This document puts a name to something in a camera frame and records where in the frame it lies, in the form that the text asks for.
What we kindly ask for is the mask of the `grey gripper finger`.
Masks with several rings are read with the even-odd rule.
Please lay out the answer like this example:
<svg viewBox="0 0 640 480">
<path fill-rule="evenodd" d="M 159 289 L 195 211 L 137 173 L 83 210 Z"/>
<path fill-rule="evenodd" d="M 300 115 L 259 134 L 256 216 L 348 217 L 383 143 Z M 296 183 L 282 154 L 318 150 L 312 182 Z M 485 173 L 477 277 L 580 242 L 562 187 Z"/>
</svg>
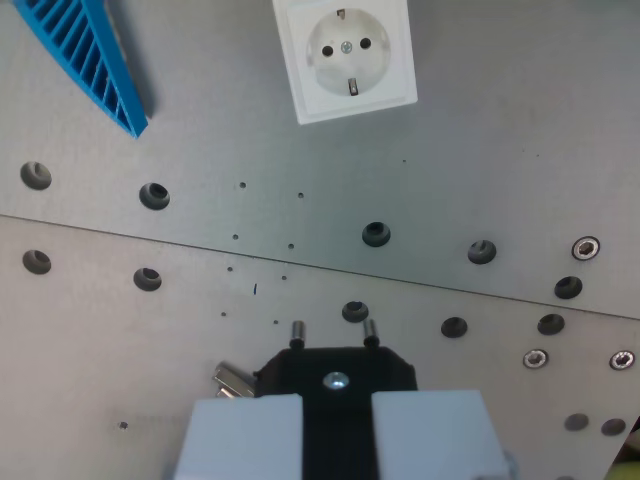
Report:
<svg viewBox="0 0 640 480">
<path fill-rule="evenodd" d="M 477 390 L 372 395 L 381 479 L 509 479 L 510 469 Z"/>
<path fill-rule="evenodd" d="M 176 479 L 301 479 L 303 400 L 297 394 L 195 403 Z"/>
</svg>

